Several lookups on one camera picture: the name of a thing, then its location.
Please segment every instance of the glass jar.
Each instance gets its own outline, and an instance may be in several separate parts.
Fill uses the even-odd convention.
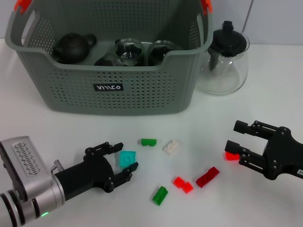
[[[117,40],[115,54],[125,66],[144,65],[144,46],[136,39]]]
[[[197,79],[198,86],[215,95],[228,95],[239,90],[248,75],[248,37],[234,31],[232,22],[225,21],[214,31]]]
[[[160,65],[168,52],[176,50],[181,50],[181,48],[170,41],[159,40],[154,42],[148,49],[148,65]]]

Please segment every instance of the green led light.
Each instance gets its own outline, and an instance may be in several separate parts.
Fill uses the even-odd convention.
[[[44,213],[44,214],[43,214],[43,215],[41,215],[41,216],[43,217],[43,216],[45,216],[45,215],[48,215],[48,212]]]

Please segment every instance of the robotic arm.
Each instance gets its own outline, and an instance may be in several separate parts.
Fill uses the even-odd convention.
[[[82,163],[64,170],[56,160],[48,173],[29,137],[0,142],[0,155],[14,187],[0,195],[0,226],[23,226],[93,187],[110,193],[130,181],[137,162],[115,175],[104,157],[122,148],[123,143],[111,146],[108,142],[87,148]]]
[[[303,179],[303,144],[294,140],[288,128],[258,121],[248,126],[247,123],[237,121],[233,130],[268,140],[263,155],[227,141],[225,151],[239,154],[239,164],[262,173],[269,180],[275,180],[280,174],[291,174]]]

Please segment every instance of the teal lego brick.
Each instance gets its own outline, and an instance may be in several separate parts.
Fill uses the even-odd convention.
[[[120,167],[129,167],[136,162],[136,152],[123,150],[120,153]]]

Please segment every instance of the basket logo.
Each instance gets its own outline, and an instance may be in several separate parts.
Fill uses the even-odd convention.
[[[93,84],[95,91],[123,91],[123,84]]]

